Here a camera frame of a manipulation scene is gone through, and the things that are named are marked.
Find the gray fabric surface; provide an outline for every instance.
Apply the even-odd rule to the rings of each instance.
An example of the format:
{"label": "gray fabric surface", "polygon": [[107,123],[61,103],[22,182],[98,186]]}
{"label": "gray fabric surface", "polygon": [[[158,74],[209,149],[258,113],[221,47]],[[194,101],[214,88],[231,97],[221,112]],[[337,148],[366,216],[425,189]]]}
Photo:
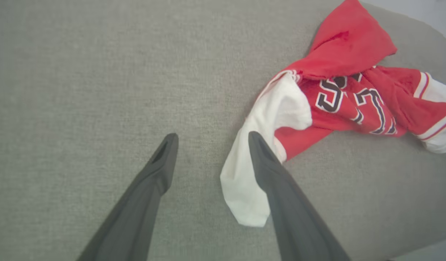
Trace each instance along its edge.
{"label": "gray fabric surface", "polygon": [[[77,258],[168,132],[180,149],[150,261],[280,260],[272,221],[237,224],[218,176],[256,94],[340,0],[0,0],[0,261]],[[446,40],[366,5],[446,84]],[[335,132],[286,164],[354,260],[446,238],[446,154]]]}

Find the white stripe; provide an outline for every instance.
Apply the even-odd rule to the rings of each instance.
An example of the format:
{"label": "white stripe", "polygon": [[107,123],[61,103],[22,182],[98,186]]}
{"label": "white stripe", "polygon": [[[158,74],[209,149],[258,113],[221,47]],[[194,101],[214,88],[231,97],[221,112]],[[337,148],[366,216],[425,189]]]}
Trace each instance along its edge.
{"label": "white stripe", "polygon": [[427,75],[425,73],[421,73],[421,81],[418,84],[418,87],[416,88],[416,90],[414,91],[413,97],[415,98],[420,98],[421,96],[421,92],[424,89],[424,86],[426,85],[426,82],[428,81],[427,79]]}
{"label": "white stripe", "polygon": [[426,132],[424,132],[423,134],[420,134],[420,135],[416,135],[416,137],[418,137],[418,139],[422,139],[422,140],[426,139],[426,138],[430,137],[431,135],[433,135],[434,133],[438,132],[440,130],[440,128],[442,128],[445,124],[446,124],[446,116],[443,117],[436,124],[434,124],[434,126],[430,127],[430,129],[428,129]]}

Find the white trim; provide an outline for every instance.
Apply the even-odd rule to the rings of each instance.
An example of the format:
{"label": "white trim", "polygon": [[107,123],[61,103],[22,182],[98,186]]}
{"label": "white trim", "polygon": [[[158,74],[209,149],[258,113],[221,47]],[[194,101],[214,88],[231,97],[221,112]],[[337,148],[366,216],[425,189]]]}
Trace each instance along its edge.
{"label": "white trim", "polygon": [[421,93],[424,90],[424,87],[426,86],[426,83],[429,79],[427,78],[427,75],[425,73],[421,73],[421,80],[418,84],[418,87],[414,91],[413,97],[415,98],[421,98]]}
{"label": "white trim", "polygon": [[340,88],[337,84],[337,87],[339,87],[339,89],[341,89],[341,90],[343,90],[343,89],[345,89],[345,88],[347,88],[347,76],[342,76],[343,77],[343,86],[342,86],[342,88]]}
{"label": "white trim", "polygon": [[420,135],[416,135],[416,137],[418,137],[418,139],[421,139],[421,140],[427,139],[431,135],[438,132],[445,125],[446,125],[446,115],[440,121],[438,121],[436,124],[434,124],[434,126],[430,127],[426,132],[424,132],[423,134],[420,134]]}
{"label": "white trim", "polygon": [[395,118],[392,116],[392,118],[390,119],[390,127],[388,129],[388,131],[385,133],[386,135],[394,135],[397,134],[397,123],[395,122]]}
{"label": "white trim", "polygon": [[357,95],[357,94],[354,93],[353,96],[355,96],[355,102],[357,102],[357,106],[361,106],[361,105],[366,104],[366,99],[363,99],[363,102],[361,103],[361,102],[358,100],[358,95]]}
{"label": "white trim", "polygon": [[361,125],[363,123],[363,119],[365,117],[363,116],[363,113],[357,108],[357,116],[353,119],[351,119],[352,121],[354,121],[356,124]]}

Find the red fabric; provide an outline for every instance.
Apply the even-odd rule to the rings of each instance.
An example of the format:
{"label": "red fabric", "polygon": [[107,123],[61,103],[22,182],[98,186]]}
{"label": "red fabric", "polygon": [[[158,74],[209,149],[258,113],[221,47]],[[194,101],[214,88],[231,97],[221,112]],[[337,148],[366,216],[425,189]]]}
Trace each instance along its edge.
{"label": "red fabric", "polygon": [[[287,159],[332,131],[399,137],[407,130],[423,134],[441,121],[446,103],[413,97],[420,71],[373,67],[396,51],[390,36],[357,0],[337,7],[322,23],[308,56],[286,68],[301,75],[297,84],[313,120],[305,130],[276,130]],[[428,81],[422,84],[427,87]]]}
{"label": "red fabric", "polygon": [[308,79],[352,75],[397,52],[390,36],[357,0],[345,0],[330,13],[307,57],[286,69]]}

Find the red stripe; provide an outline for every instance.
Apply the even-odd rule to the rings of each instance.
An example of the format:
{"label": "red stripe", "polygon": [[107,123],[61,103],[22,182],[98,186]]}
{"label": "red stripe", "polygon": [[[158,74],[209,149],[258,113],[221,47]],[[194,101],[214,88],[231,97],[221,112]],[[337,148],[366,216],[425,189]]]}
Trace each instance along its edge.
{"label": "red stripe", "polygon": [[423,90],[421,91],[421,94],[418,98],[421,98],[425,92],[425,90],[427,89],[427,86],[429,85],[429,76],[427,75],[427,73],[424,73],[426,75],[426,85],[424,86]]}
{"label": "red stripe", "polygon": [[433,135],[430,135],[429,137],[427,137],[427,138],[425,138],[425,139],[421,139],[421,140],[422,140],[422,141],[428,140],[428,139],[430,139],[430,138],[436,136],[439,132],[443,131],[443,129],[445,129],[445,128],[446,128],[446,124],[445,124],[444,126],[442,126],[439,130],[437,130],[436,132],[434,132]]}

